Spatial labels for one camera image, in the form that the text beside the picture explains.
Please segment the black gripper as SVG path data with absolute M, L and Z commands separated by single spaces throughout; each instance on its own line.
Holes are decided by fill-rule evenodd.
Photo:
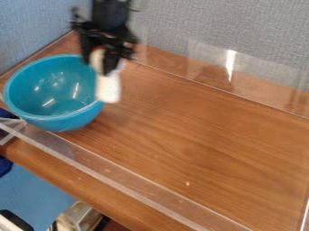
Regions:
M 71 26 L 79 33 L 83 62 L 89 64 L 91 53 L 100 45 L 104 50 L 101 72 L 107 76 L 123 59 L 131 60 L 137 37 L 128 27 L 132 0 L 92 0 L 91 18 L 71 8 Z

